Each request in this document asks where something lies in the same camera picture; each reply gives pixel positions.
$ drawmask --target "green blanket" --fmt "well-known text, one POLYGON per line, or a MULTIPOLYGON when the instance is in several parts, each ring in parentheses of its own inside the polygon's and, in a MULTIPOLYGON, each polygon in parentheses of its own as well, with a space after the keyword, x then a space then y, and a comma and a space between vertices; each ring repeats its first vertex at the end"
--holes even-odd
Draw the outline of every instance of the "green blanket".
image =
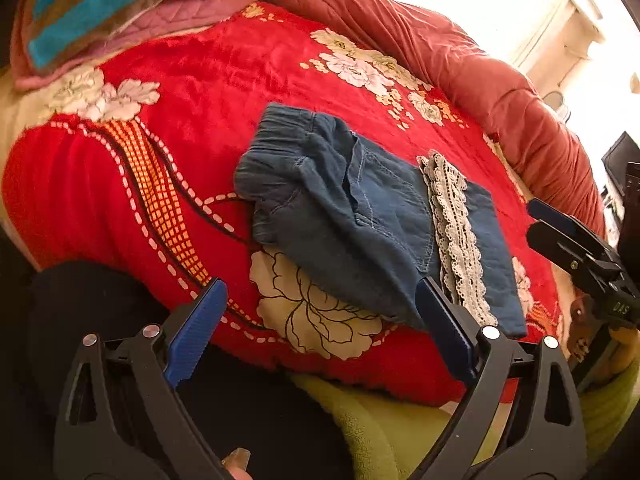
MULTIPOLYGON (((636 360, 606 386, 580 396, 590 462, 610 446, 638 397, 633 395, 640 361, 636 360)), ((444 410, 401 402, 306 375, 293 382, 330 413, 351 450, 355 480, 405 480, 447 425, 444 410)), ((497 446, 504 416, 496 417, 476 462, 497 446)))

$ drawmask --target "orange grid pattern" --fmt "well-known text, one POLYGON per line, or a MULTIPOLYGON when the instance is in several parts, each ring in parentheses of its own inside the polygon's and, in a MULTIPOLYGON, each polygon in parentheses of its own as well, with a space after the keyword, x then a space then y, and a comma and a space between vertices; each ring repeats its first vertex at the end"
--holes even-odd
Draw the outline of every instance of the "orange grid pattern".
POLYGON ((206 285, 209 273, 191 245, 174 184, 149 139, 135 121, 110 121, 104 127, 124 150, 156 233, 182 268, 206 285))

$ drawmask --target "red blanket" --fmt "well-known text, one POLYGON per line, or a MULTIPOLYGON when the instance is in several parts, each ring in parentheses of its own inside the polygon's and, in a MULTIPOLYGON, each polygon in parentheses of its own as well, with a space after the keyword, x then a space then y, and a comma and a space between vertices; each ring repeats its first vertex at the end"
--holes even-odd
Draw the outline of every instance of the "red blanket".
POLYGON ((252 206, 233 189, 273 101, 341 117, 412 164, 436 149, 492 194, 517 257, 528 339, 556 334, 550 265, 527 247, 530 219, 480 126, 390 58, 359 59, 354 48, 319 23, 252 4, 205 32, 66 76, 53 89, 58 113, 10 153, 2 195, 13 224, 43 266, 102 262, 169 308, 219 276, 229 300, 213 341, 246 361, 428 404, 458 397, 425 333, 326 297, 283 254, 257 247, 252 206))
POLYGON ((602 200, 580 140, 542 103, 526 76, 489 57, 432 10, 393 0, 269 0, 395 57, 498 139, 533 195, 604 236, 602 200))

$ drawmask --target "floral pattern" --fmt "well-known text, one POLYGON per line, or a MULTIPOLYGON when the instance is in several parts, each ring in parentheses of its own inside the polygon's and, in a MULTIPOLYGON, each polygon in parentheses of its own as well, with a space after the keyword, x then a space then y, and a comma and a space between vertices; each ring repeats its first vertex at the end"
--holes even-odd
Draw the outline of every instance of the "floral pattern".
POLYGON ((264 14, 264 8, 257 3, 249 4, 247 8, 242 11, 242 15, 246 18, 256 18, 264 14))
POLYGON ((388 91, 385 86, 393 86, 392 81, 380 75, 375 68, 360 59, 351 59, 340 52, 336 52, 333 56, 322 53, 320 57, 326 61, 326 67, 337 73, 340 79, 344 79, 347 83, 358 88, 364 86, 375 95, 387 95, 388 91))
POLYGON ((336 34, 330 28, 316 30, 311 33, 311 37, 318 43, 326 45, 334 54, 356 57, 360 49, 349 38, 336 34))
POLYGON ((354 54, 357 59, 367 61, 373 65, 373 67, 379 70, 383 76, 390 79, 395 79, 402 86, 409 90, 418 90, 422 83, 419 79, 411 75, 411 73, 404 67, 398 65, 395 58, 391 56, 385 56, 377 50, 362 50, 354 54))
POLYGON ((442 126, 442 115, 440 113, 440 109, 436 105, 428 103, 423 96, 416 92, 411 92, 407 98, 423 118, 431 123, 437 124, 438 126, 442 126))
POLYGON ((132 120, 141 105, 158 102, 159 83, 125 79, 118 88, 104 83, 99 68, 81 66, 62 76, 52 85, 52 97, 40 123, 55 113, 77 114, 92 121, 132 120))
POLYGON ((261 22, 272 22, 272 21, 276 21, 278 23, 284 23, 284 20, 276 20, 275 14, 273 14, 272 12, 270 12, 266 18, 260 18, 261 22))
POLYGON ((484 142, 486 142, 486 145, 489 146, 489 149, 491 149, 491 151, 494 152, 494 155, 498 157, 498 160, 500 160, 500 163, 504 166, 504 171, 507 173, 507 177, 509 177, 509 180, 513 184, 513 189, 516 190, 516 193, 518 194, 518 198, 520 202, 522 202, 523 204, 526 204, 527 200, 524 197, 522 188, 520 187, 520 184, 516 180, 516 177, 514 176, 513 170, 509 166, 509 163, 504 158, 504 155, 500 150, 500 145, 493 142, 491 139, 489 139, 489 137, 487 137, 486 134, 482 134, 482 138, 484 139, 484 142))
POLYGON ((392 88, 389 94, 387 95, 376 95, 376 100, 385 106, 391 105, 393 108, 395 108, 399 112, 404 110, 404 107, 399 103, 401 99, 400 95, 398 94, 398 100, 396 100, 392 92, 398 93, 398 91, 395 88, 392 88))
POLYGON ((469 126, 460 119, 455 113, 451 111, 449 104, 440 99, 434 99, 433 102, 440 109, 442 117, 447 121, 451 121, 452 123, 457 123, 460 128, 468 128, 469 126))
POLYGON ((322 61, 320 61, 319 59, 310 59, 309 63, 311 63, 313 66, 315 66, 316 70, 318 70, 318 72, 322 72, 323 74, 328 74, 329 73, 329 71, 324 66, 324 63, 322 63, 322 61))
POLYGON ((520 298, 522 313, 526 317, 536 303, 529 290, 531 280, 527 276, 527 269, 524 268, 524 265, 516 256, 511 259, 511 263, 513 264, 513 274, 516 279, 516 286, 518 287, 518 297, 520 298))
POLYGON ((265 327, 276 330, 298 352, 357 358, 382 331, 380 316, 325 294, 278 250, 252 254, 250 279, 262 295, 257 313, 265 327))

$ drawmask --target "white lace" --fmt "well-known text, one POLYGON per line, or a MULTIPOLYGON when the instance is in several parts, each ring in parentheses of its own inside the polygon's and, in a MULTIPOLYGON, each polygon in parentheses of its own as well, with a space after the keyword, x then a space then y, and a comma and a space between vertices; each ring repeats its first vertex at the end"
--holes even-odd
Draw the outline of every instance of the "white lace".
POLYGON ((480 251, 466 209, 466 179, 438 152, 417 158, 427 184, 442 262, 440 281, 453 303, 465 307, 480 326, 498 325, 484 299, 480 251))

